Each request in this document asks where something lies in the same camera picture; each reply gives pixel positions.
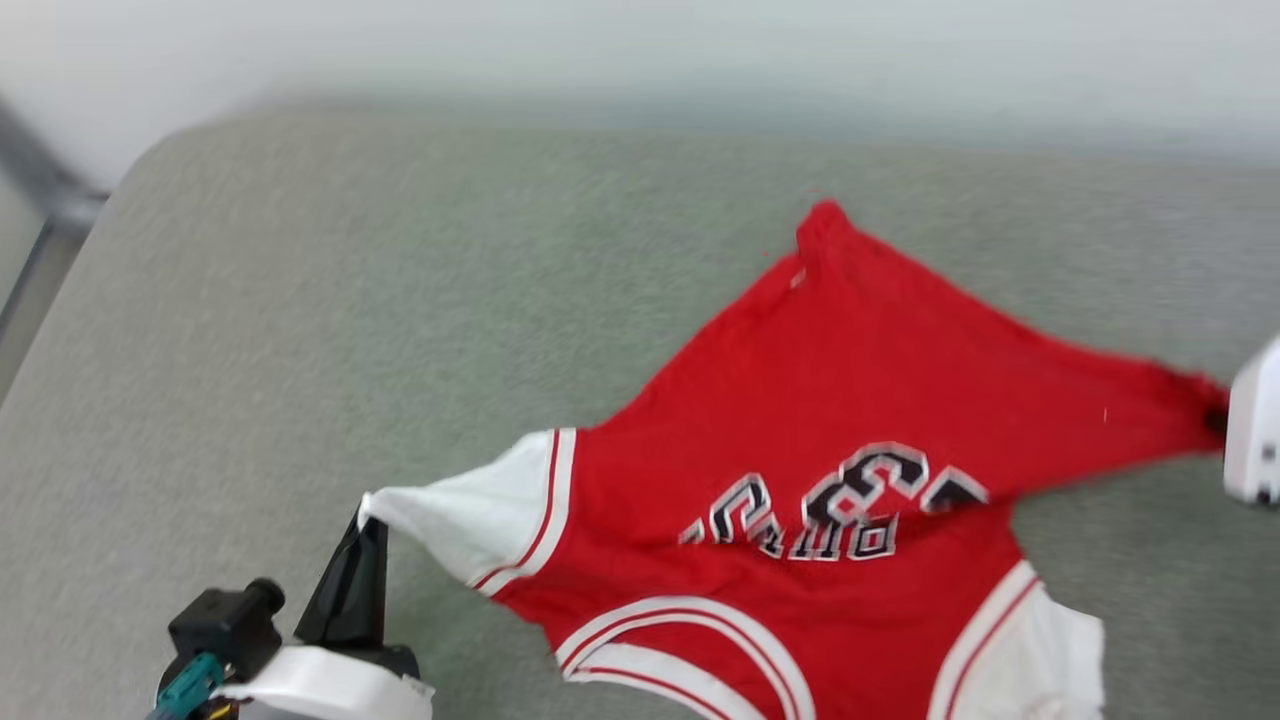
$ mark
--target white side panel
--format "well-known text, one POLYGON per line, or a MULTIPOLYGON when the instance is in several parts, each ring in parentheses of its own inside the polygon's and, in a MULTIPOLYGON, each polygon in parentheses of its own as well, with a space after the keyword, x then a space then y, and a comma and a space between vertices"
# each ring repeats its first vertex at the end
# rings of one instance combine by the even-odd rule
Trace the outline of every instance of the white side panel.
POLYGON ((997 625, 960 678, 948 720, 1101 720, 1102 621, 1037 584, 997 625))
POLYGON ((453 577, 493 594, 536 573, 556 548, 568 514, 572 441, 573 430, 527 434, 483 468, 366 493, 360 524, 376 518, 411 536, 453 577))

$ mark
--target jersey armhole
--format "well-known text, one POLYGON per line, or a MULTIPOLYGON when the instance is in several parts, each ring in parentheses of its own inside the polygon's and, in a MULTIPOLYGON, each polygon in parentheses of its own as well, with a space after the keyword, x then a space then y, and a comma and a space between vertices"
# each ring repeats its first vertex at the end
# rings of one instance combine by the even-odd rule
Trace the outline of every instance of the jersey armhole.
POLYGON ((928 719, 1101 720, 1102 646, 1102 621, 1053 602, 1021 561, 947 653, 928 719))
POLYGON ((376 518, 412 537, 451 575, 492 597, 536 575, 559 546, 575 445, 571 428, 530 433, 475 470, 365 493, 357 523, 376 518))

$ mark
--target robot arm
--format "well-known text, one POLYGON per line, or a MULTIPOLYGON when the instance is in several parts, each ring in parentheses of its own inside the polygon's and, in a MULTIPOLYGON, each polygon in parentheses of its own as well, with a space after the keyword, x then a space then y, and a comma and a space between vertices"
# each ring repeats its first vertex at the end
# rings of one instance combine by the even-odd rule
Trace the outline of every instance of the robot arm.
POLYGON ((269 579, 207 589, 169 624, 178 657, 148 720, 430 720, 431 691, 404 646, 385 646, 387 527, 352 520, 284 644, 269 579))
POLYGON ((1280 509, 1280 337, 1231 383, 1222 479, 1228 495, 1280 509))

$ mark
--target red stripe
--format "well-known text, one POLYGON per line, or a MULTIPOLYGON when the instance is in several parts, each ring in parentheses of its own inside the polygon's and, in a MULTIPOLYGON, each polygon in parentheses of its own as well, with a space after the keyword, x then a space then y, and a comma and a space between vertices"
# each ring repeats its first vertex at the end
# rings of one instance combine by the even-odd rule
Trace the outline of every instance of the red stripe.
POLYGON ((518 561, 516 561, 515 565, 503 565, 502 568, 494 568, 488 575, 480 578, 480 582, 477 582, 472 587, 480 588, 485 583, 492 580, 493 577, 497 575, 498 573, 502 573, 503 570, 515 570, 516 568, 520 568, 525 562, 529 562, 529 559, 534 556, 534 551, 538 550, 538 543, 543 542, 543 536, 547 534, 547 527, 552 524, 552 505, 554 505, 556 502, 556 455, 558 452, 559 452, 559 430, 556 430, 556 433, 552 436, 552 462, 550 468, 547 471, 547 509, 543 511, 543 525, 538 528, 538 534, 534 536, 532 544, 529 546, 529 550, 525 551, 525 556, 521 557, 518 561))
POLYGON ((728 715, 726 715, 723 711, 721 711, 721 708, 718 708, 714 705, 712 705, 710 702, 708 702, 708 701, 705 701, 705 700, 695 696, 694 693, 691 693, 691 692, 689 692, 689 691, 686 691, 684 688, 677 688, 676 685, 672 685, 671 683, 664 683, 662 680, 657 680, 657 679, 650 678, 648 675, 641 675, 639 673, 631 673, 630 670, 618 670, 618 669, 614 669, 614 667, 590 667, 588 670, 582 670, 582 673, 589 673, 591 675, 622 675, 623 678, 632 678, 632 679, 640 680, 643 683, 649 683, 650 685, 658 685, 659 688, 671 691, 671 692, 673 692, 673 693, 676 693, 676 694, 678 694, 681 697, 686 697, 686 698, 691 700, 692 702, 698 703, 699 706, 707 708, 707 711, 709 711, 716 717, 719 717, 721 720, 733 720, 732 717, 730 717, 728 715))
POLYGON ((977 660, 979 655, 982 655, 983 648, 986 648, 987 643, 991 642, 991 638, 992 635, 996 634, 996 630, 998 630, 1000 626, 1005 624, 1005 620, 1007 620, 1009 616, 1014 614, 1014 610, 1016 610, 1018 606, 1021 605, 1024 600, 1027 600, 1027 596, 1030 594, 1032 589, 1034 589, 1037 584, 1039 584, 1039 578, 1032 578, 1032 580, 1027 583, 1027 587, 1023 588, 1023 592, 1018 593, 1018 597, 1014 598, 1014 602, 1009 603, 1009 607, 1005 609, 1005 612, 1000 616, 1000 620, 996 620, 996 624, 992 625, 989 630, 987 630, 986 637, 983 637, 982 642, 978 643, 978 648, 974 650, 973 655, 969 656, 969 660, 965 661, 964 670, 960 671, 960 678, 956 680, 956 689, 955 692, 951 693, 951 702, 947 703, 947 720, 951 720, 951 715, 956 710, 956 700, 960 697, 960 688, 964 687, 965 675, 968 675, 969 669, 973 667, 973 661, 977 660))
POLYGON ((764 661, 769 665, 769 669, 773 670, 773 673, 778 676, 778 680, 782 682, 782 687, 786 688, 787 697, 778 698, 778 700, 782 700, 785 705, 790 705, 791 711, 795 712, 796 715, 799 715, 799 712, 800 712, 800 703, 796 701, 795 694, 791 691, 791 685, 787 683, 786 675, 781 670, 778 670, 777 665, 773 664, 773 660, 769 657, 769 653, 764 652, 764 650, 760 648, 760 646, 755 644, 755 641, 751 639, 751 635, 749 635, 745 632, 742 632, 742 629, 739 628, 737 625, 735 625, 733 623, 730 623, 728 620, 726 620, 724 618, 721 618, 719 615, 713 615, 710 612, 707 612, 707 611, 703 611, 703 610, 695 610, 695 609, 691 609, 691 607, 667 607, 667 609, 662 609, 662 610, 650 610, 649 612, 641 612, 639 615, 628 615, 627 618, 622 618, 622 619, 620 619, 620 620, 617 620, 614 623, 611 623, 608 626, 605 626, 600 632, 598 632, 598 633, 593 634, 591 637, 586 638, 585 641, 582 641, 582 643, 579 644, 577 648, 575 648, 573 652, 570 653, 570 656, 564 659, 564 662, 561 664, 561 669, 562 670, 567 669, 573 662, 573 659, 576 659, 582 652, 584 648, 586 648, 589 644, 591 644, 591 642, 594 642, 600 635, 608 633, 613 628, 616 628, 616 626, 618 626, 618 625, 621 625, 623 623, 631 623, 634 620, 644 620, 645 618, 653 618, 654 615, 668 615, 671 612, 684 612, 684 614, 689 614, 689 615, 700 615, 703 618, 710 618, 713 620, 719 620, 721 623, 724 623, 730 628, 733 628, 735 630, 737 630, 737 633, 748 642, 748 644, 750 644, 755 650, 755 652, 760 653, 760 657, 764 659, 764 661))

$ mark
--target black connector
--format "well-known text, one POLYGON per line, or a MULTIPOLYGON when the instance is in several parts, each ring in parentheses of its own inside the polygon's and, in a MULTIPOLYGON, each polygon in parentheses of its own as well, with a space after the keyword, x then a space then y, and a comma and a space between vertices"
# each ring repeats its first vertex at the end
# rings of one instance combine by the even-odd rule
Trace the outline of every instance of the black connector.
POLYGON ((271 624, 282 607, 284 591, 266 578, 239 592, 206 589, 169 623, 169 637, 178 651, 174 666, 180 670, 201 652, 209 652, 228 666, 227 679, 252 679, 283 644, 271 624))

